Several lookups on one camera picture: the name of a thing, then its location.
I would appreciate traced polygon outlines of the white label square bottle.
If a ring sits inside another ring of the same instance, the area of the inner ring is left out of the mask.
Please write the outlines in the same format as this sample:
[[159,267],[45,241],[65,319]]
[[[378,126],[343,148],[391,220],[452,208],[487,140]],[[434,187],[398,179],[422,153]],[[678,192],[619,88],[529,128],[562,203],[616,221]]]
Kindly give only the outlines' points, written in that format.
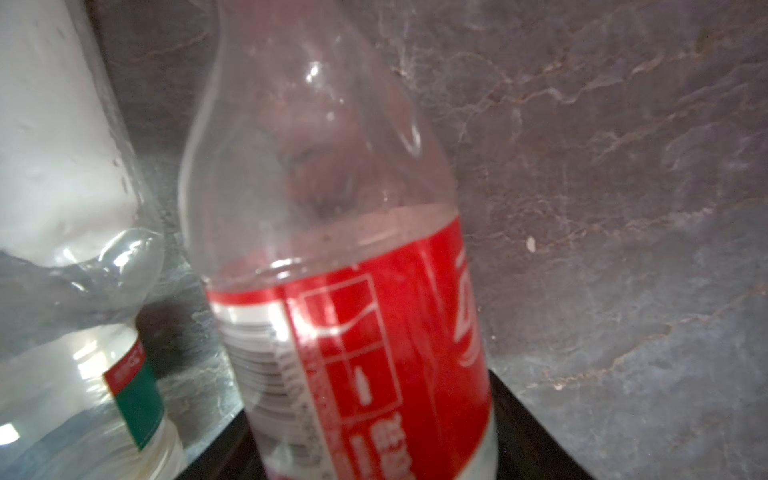
[[164,253],[84,3],[3,2],[3,478],[184,469],[136,327]]

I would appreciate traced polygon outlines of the red label cola bottle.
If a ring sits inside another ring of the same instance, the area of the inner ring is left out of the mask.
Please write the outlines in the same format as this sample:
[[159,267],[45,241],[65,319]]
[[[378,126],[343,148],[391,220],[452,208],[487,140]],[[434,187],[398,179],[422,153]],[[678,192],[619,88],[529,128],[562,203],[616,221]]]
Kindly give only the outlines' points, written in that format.
[[221,1],[179,210],[270,479],[493,479],[454,177],[333,1]]

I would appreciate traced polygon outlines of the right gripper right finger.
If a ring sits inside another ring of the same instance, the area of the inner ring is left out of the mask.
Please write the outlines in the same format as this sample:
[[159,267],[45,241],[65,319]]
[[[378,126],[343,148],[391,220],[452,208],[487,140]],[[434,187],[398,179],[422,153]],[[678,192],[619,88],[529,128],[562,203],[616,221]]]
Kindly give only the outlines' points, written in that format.
[[498,431],[497,479],[593,480],[492,371]]

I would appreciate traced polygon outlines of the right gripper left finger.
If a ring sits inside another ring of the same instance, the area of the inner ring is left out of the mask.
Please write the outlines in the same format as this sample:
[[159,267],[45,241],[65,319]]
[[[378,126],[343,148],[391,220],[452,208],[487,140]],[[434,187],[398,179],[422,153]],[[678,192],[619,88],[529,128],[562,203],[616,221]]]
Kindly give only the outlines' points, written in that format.
[[264,480],[264,468],[244,411],[238,413],[178,480]]

